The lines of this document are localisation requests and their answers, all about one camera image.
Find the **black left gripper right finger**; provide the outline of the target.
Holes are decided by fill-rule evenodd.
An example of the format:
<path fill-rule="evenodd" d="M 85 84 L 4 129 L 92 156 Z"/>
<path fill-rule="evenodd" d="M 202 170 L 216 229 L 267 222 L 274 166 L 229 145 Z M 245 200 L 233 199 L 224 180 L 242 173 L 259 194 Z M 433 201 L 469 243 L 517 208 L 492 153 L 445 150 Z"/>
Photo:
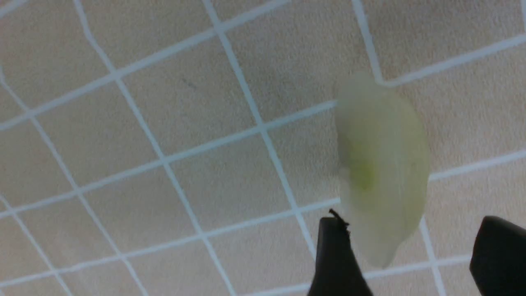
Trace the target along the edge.
<path fill-rule="evenodd" d="M 501 217 L 484 217 L 475 238 L 470 272 L 482 296 L 524 296 L 525 229 Z"/>

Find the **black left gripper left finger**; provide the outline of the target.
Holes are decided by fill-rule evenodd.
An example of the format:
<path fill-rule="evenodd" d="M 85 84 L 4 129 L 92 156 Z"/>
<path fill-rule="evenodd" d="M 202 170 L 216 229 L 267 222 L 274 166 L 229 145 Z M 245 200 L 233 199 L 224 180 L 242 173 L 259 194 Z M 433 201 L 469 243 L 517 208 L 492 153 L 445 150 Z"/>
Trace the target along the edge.
<path fill-rule="evenodd" d="M 372 296 L 351 247 L 349 223 L 334 210 L 318 225 L 314 277 L 309 296 Z"/>

